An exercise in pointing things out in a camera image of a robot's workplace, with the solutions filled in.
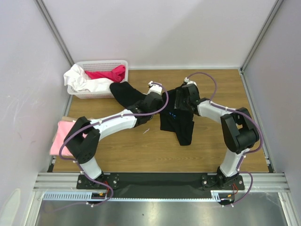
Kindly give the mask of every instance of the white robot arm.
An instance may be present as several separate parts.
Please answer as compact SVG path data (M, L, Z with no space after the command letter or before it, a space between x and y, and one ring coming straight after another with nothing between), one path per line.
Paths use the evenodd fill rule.
M222 125L227 151L224 161L217 169L217 182L220 188L232 185L238 177L244 153L250 151L260 138L256 127L246 117L238 114L243 113L251 117L249 111L246 108L227 108L208 98L201 99L196 83L188 79L185 79L181 89L177 90L175 108L191 111Z
M152 84L143 101L128 107L118 114L90 121L86 117L81 117L75 122L65 140L88 124L100 123L84 130L83 133L79 133L66 144L71 154L90 178L99 179L103 175L94 157L98 142L113 133L137 127L152 119L152 115L140 116L138 114L151 113L158 110L163 103L161 92L162 88L159 85Z

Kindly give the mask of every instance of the white cloth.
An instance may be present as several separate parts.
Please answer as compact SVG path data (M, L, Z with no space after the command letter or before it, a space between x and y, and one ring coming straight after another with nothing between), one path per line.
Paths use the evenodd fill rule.
M107 78L90 79L77 64L74 64L69 71L64 74L64 84L71 86L77 92L90 91L110 91L112 80Z

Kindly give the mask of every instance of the cable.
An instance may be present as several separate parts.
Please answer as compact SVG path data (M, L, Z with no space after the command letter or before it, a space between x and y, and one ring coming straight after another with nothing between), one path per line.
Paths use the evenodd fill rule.
M106 185L109 185L107 181L105 181L104 183L105 183ZM107 193L106 193L106 194L108 194L108 193L109 193L109 188L107 187Z
M249 172L247 172L247 171L244 171L244 172L241 172L241 173L247 173L247 174L249 174L250 175L250 178L251 178L251 183L250 183L250 186L249 186L249 188L248 188L248 190L247 190L247 192L243 195L243 197L241 197L240 199L238 199L237 201L235 201L235 202L233 202L232 204L229 204L229 205L225 205L225 206L232 206L232 205L234 205L234 204L237 204L237 203L239 203L240 201L242 201L249 193L250 193L250 191L251 191L251 189L252 189L252 186L253 186L253 176L252 176L252 174L251 173L249 173Z
M237 188L236 184L234 183L232 185L232 187L233 187L233 193L234 193L234 189L236 189L236 192L234 194L237 194L238 193L238 188Z
M237 167L236 167L236 170L239 171L240 165L241 165L241 163L242 163L242 161L243 161L245 155L246 155L246 154L250 154L250 153L255 153L255 152L259 151L259 150L262 148L262 145L263 145L263 134L262 134L262 131L261 131L260 127L257 125L257 123L256 123L251 117L249 117L248 115L246 115L245 113L239 112L239 111L236 111L236 110L233 110L233 109L229 109L229 108L226 108L226 107L224 107L224 106L216 105L216 104L212 103L212 99L213 99L213 97L215 96L216 91L217 91L217 83L216 83L216 80L214 79L214 77L212 77L211 75L209 75L209 74L207 74L207 73L204 73L204 72L196 72L196 73L193 73L193 74L189 75L187 78L190 78L191 76L193 76L193 75L195 75L195 74L204 74L204 75L208 76L209 78L211 78L212 81L214 82L214 92L213 92L213 94L211 95L210 100L209 100L209 103L210 103L211 106L216 107L216 108L221 109L221 110L229 111L229 112L232 112L232 113L237 113L237 114L240 114L240 115L246 117L246 118L247 118L247 119L248 119L248 120L256 127L256 129L257 129L257 131L258 131L258 133L259 133L259 138L260 138L259 146L258 146L255 150L248 151L248 152L245 152L245 153L242 154L242 156L241 156L241 158L240 158L240 160L239 160L239 162L238 162L238 165L237 165ZM250 193L250 191L251 191L251 189L252 189L252 186L253 186L253 176L252 176L252 174L249 173L249 172L246 172L246 171L245 171L245 172L240 172L240 173L247 173L247 174L250 175L250 177L251 177L251 184L250 184L250 186L249 186L249 189L248 189L247 192L244 194L244 196L241 197L239 200L237 200L236 202L234 202L234 203L232 203L232 204L226 205L226 206L233 206L233 204L236 204L236 203L240 202L241 200L243 200L243 199Z
M43 211L44 211L45 213L55 213L55 212L57 212L57 211L66 209L66 208L68 208L68 207L75 206L75 205L80 205L80 204L85 204L85 205L87 205L86 202L74 202L74 203L71 203L71 204L69 204L69 205L66 205L66 206L57 208L57 209L55 209L55 210L46 211L46 210L45 210L45 203L42 203L42 209L43 209Z
M116 118L119 118L119 117L123 117L123 116L148 116L148 115L153 115L153 114L157 114L157 113L161 112L161 111L167 106L167 104L168 104L168 101L169 101L168 92L167 92L166 88L165 88L164 86L162 86L162 84L160 84L160 83L152 82L151 84L160 86L160 87L164 90L164 92L166 93L166 102L165 102L165 104L163 105L163 107L161 107L159 110L154 111L154 112L151 112L151 113L127 113L127 114L123 114L123 115L121 115L121 114L115 115L115 116L112 116L112 117L110 117L110 118L107 118L107 119L102 120L102 123L104 123L104 122L106 122L106 121L109 121L109 120L112 120L112 119L116 119ZM75 133L73 133L70 137L68 137L68 138L64 141L64 143L63 143L63 145L61 146L60 151L59 151L59 156L60 156L61 159L63 159L63 160L70 160L70 161L72 160L72 161L74 161L74 162L77 164L77 166L80 168L80 170L84 173L84 175L85 175L90 181L92 181L92 182L94 182L94 183L97 183L97 184L100 184L100 185L103 185L103 186L105 186L105 187L107 187L108 189L111 190L111 194L110 194L109 198L107 198L106 200L104 200L104 201L102 201L102 202L100 202L100 203L98 203L98 204L92 204L91 207L102 205L102 204L106 203L108 200L110 200L110 199L113 197L113 195L114 195L114 191L113 191L112 187L109 186L109 185L107 185L107 184L105 184L105 183L99 182L99 181L94 180L94 179L92 179L91 177L89 177L89 175L86 174L86 173L84 172L84 170L82 169L82 167L80 166L80 164L76 161L76 159L74 159L74 158L65 158L65 157L63 157L63 156L62 156L62 151L63 151L63 148L66 146L66 144L67 144L71 139L73 139L76 135L78 135L79 133L85 131L86 129L88 129L88 128L90 128L90 127L93 127L93 126L96 126L96 125L99 125L99 124L100 124L100 122L96 122L96 123L93 123L93 124L89 124L89 125L87 125L87 126L84 126L83 128L77 130ZM70 204L70 205L61 207L61 208L59 208L59 209L56 209L56 210L54 210L53 212L58 211L58 210L63 210L63 209L65 209L65 208L67 208L67 207L70 207L70 206L73 206L73 205L76 205L76 204L85 204L85 203L83 203L83 202L73 203L73 204Z
M195 75L195 74L204 74L204 75L208 76L210 79L212 79L212 81L214 82L214 92L213 92L213 94L212 94L211 97L210 97L210 102L211 102L212 99L213 99L213 97L214 97L215 94L216 94L216 91L217 91L217 82L216 82L216 80L214 79L214 77L212 77L211 75L209 75L209 74L207 74L207 73L205 73L205 72L195 72L195 73L189 75L189 76L187 77L187 79L189 79L191 76L193 76L193 75Z

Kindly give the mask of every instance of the black cloth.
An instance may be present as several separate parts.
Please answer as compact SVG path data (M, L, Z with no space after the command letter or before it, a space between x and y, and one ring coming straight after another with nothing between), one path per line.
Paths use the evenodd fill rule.
M194 126L193 113L174 108L177 89L180 89L180 87L168 91L168 104L166 108L160 112L160 129L176 133L180 145L190 145ZM128 108L136 102L144 100L146 96L134 89L128 82L114 82L110 85L110 90L118 103L124 108ZM165 103L166 94L163 93L162 97Z
M193 113L174 108L175 94L177 89L180 88L177 87L168 91L168 104L160 112L160 129L176 133L180 145L190 145L194 126ZM166 94L163 93L162 97L165 103Z
M124 108L134 105L139 100L144 100L146 96L133 88L127 81L111 83L110 90L118 103Z

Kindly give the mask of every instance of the black mounting plate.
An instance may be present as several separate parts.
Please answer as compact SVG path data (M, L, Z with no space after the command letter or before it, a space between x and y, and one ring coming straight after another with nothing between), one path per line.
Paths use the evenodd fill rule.
M119 183L119 175L117 173L111 173L111 174L104 174L102 180L99 180L100 182L108 182L108 184L113 188L113 190L118 188ZM85 189L85 190L106 190L107 187L94 183L90 181L85 175L79 175L77 184L77 189Z
M219 187L216 183L217 176L216 175L210 175L210 174L203 174L201 181L202 181L202 188L204 191L208 190L233 190L232 185L224 186L223 188ZM235 180L234 184L238 188L238 190L243 191L245 189L245 184L243 181L243 177L239 175Z

